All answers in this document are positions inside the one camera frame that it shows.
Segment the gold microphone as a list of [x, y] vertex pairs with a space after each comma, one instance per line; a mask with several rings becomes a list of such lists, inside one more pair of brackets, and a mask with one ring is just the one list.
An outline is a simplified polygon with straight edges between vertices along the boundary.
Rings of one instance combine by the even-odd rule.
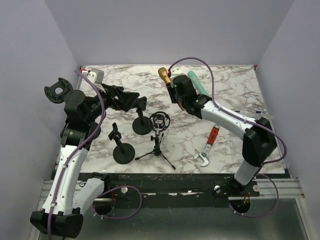
[[[158, 69], [158, 75], [164, 81], [165, 86], [166, 86], [166, 84], [171, 84], [171, 86], [174, 85], [174, 83], [172, 82], [172, 80], [170, 78], [171, 74], [168, 73], [168, 71], [167, 71], [167, 69], [165, 67], [161, 67], [161, 68]], [[181, 103], [178, 103], [177, 105], [179, 106], [179, 108], [182, 111], [185, 110]]]

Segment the mint green microphone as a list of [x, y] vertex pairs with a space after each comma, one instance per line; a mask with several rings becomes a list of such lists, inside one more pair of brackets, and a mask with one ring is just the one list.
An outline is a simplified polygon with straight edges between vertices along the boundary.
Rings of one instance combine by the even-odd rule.
[[199, 92], [199, 94], [202, 94], [202, 95], [208, 94], [207, 91], [205, 90], [205, 88], [202, 86], [201, 82], [199, 81], [197, 75], [192, 70], [190, 70], [187, 73], [187, 76], [190, 78], [190, 80], [193, 83], [193, 86]]

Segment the black tripod shock-mount stand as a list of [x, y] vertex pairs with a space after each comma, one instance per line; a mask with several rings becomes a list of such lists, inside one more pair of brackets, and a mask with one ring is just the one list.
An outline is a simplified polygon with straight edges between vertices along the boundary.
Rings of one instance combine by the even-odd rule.
[[149, 120], [151, 121], [151, 130], [155, 132], [155, 136], [150, 136], [150, 140], [154, 141], [154, 148], [152, 151], [140, 157], [136, 157], [135, 160], [140, 160], [147, 155], [154, 155], [156, 157], [160, 156], [170, 164], [173, 170], [176, 170], [176, 167], [164, 156], [161, 151], [161, 143], [164, 136], [164, 131], [168, 129], [171, 123], [169, 115], [164, 111], [156, 111], [149, 117]]

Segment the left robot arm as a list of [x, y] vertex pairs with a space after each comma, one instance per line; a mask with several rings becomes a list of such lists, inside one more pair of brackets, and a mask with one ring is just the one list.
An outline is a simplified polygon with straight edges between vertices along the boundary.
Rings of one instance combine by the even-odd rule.
[[91, 143], [101, 131], [101, 122], [106, 110], [128, 112], [139, 98], [137, 92], [127, 92], [121, 86], [102, 85], [96, 96], [86, 96], [78, 89], [64, 90], [53, 96], [49, 87], [45, 94], [51, 101], [65, 103], [67, 115], [60, 137], [58, 167], [50, 192], [41, 210], [31, 214], [30, 222], [42, 234], [75, 239], [82, 228], [85, 212], [99, 196], [107, 197], [111, 185], [105, 177], [91, 177], [84, 187], [76, 193], [76, 186], [83, 162], [87, 157]]

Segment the black round-base pink-mic stand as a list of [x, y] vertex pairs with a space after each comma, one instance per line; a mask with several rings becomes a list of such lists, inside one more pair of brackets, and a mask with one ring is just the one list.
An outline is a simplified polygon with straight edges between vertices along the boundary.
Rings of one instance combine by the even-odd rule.
[[122, 135], [118, 130], [117, 124], [112, 124], [112, 131], [108, 134], [108, 138], [116, 143], [112, 156], [116, 163], [121, 165], [129, 164], [135, 157], [135, 149], [129, 143], [122, 143]]

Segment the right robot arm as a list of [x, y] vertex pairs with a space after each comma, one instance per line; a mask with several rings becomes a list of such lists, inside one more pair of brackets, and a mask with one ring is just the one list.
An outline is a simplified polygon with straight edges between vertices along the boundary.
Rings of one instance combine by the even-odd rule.
[[232, 110], [214, 105], [212, 98], [198, 94], [187, 75], [173, 79], [164, 77], [172, 103], [179, 104], [188, 114], [213, 122], [242, 140], [243, 162], [234, 174], [230, 191], [241, 196], [248, 190], [248, 183], [258, 172], [262, 163], [277, 148], [275, 136], [270, 132], [269, 120], [246, 118]]

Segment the black round-base clip stand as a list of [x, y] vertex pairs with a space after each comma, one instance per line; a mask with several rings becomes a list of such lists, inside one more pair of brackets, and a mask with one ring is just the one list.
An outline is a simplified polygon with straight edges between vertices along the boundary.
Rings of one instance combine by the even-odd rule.
[[132, 123], [132, 129], [136, 134], [141, 136], [147, 135], [152, 131], [151, 120], [143, 114], [146, 107], [147, 98], [145, 96], [137, 98], [132, 106], [132, 108], [136, 108], [136, 112], [138, 114], [138, 117]]

